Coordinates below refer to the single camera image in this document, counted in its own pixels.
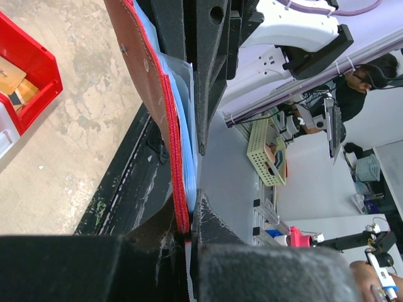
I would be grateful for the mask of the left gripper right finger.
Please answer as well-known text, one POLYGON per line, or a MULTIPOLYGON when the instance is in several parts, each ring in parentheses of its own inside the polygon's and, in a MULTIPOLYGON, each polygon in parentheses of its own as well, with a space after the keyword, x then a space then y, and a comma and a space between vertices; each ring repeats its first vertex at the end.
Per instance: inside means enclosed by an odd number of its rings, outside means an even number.
POLYGON ((329 249, 252 246, 199 189, 190 277, 197 301, 360 301, 346 261, 329 249))

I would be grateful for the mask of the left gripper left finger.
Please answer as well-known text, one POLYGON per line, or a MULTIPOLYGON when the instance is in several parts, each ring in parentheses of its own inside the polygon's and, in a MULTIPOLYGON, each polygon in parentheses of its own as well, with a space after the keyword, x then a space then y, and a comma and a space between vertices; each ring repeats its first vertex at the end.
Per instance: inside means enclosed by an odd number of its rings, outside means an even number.
POLYGON ((1 237, 2 301, 188 301, 173 203, 126 235, 1 237))

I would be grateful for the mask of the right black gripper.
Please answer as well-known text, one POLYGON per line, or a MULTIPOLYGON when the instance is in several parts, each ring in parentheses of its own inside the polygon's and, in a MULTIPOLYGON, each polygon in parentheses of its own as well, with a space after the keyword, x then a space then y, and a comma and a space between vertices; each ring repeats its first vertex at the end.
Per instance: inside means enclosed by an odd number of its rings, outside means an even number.
POLYGON ((212 116, 238 65, 241 44, 263 22, 257 1, 151 1, 161 48, 195 68, 199 154, 207 151, 212 116))

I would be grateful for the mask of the red leather card holder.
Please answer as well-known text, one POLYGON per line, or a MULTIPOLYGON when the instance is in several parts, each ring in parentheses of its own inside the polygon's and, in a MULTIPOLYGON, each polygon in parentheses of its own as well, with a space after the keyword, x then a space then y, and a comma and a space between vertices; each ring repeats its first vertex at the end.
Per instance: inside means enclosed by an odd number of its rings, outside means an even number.
POLYGON ((189 233, 198 167, 193 67, 168 54, 157 26, 138 1, 106 1, 105 5, 132 82, 169 154, 178 230, 189 233))

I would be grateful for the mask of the red plastic bin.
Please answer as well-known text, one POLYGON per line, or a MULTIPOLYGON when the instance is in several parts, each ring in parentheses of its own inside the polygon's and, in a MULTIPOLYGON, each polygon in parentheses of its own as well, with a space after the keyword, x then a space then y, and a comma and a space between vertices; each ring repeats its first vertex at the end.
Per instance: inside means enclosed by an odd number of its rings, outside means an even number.
POLYGON ((48 105, 63 91, 62 79, 53 54, 1 13, 1 57, 26 72, 26 79, 38 93, 19 112, 1 96, 11 121, 20 135, 31 126, 48 105))

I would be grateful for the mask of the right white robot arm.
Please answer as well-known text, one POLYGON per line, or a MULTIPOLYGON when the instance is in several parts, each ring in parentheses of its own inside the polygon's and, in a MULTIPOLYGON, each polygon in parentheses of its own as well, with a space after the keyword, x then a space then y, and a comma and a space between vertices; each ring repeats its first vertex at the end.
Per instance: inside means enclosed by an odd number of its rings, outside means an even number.
POLYGON ((223 99, 305 80, 353 44, 336 1, 141 1, 163 51, 193 66, 198 151, 223 99))

